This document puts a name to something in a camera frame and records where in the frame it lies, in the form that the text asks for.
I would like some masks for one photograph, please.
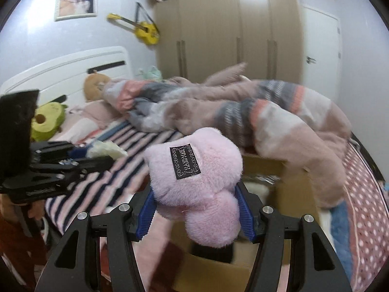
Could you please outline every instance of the guitar strap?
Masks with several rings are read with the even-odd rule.
[[[143,5],[141,5],[139,2],[136,3],[136,8],[135,8],[135,23],[139,23],[139,11],[142,10],[143,11],[143,14],[145,15],[145,17],[152,23],[154,24],[155,26],[155,29],[156,31],[158,32],[159,34],[159,29],[157,27],[157,24],[155,24],[155,22],[152,20],[152,18],[150,17],[150,15],[146,12],[145,8],[143,7]]]

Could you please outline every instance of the red cloth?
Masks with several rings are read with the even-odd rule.
[[[0,256],[7,256],[26,283],[28,291],[35,289],[34,266],[46,264],[46,253],[46,246],[40,234],[28,238],[20,224],[11,224],[0,214]]]

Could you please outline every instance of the fabric label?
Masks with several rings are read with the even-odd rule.
[[[201,173],[195,153],[190,144],[170,147],[170,154],[177,180]]]

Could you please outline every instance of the wardrobe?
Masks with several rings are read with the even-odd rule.
[[[250,79],[301,82],[303,30],[297,0],[166,0],[155,5],[164,78],[203,82],[247,62]]]

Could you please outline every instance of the framed photo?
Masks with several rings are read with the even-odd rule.
[[[56,0],[55,21],[97,16],[97,0]]]

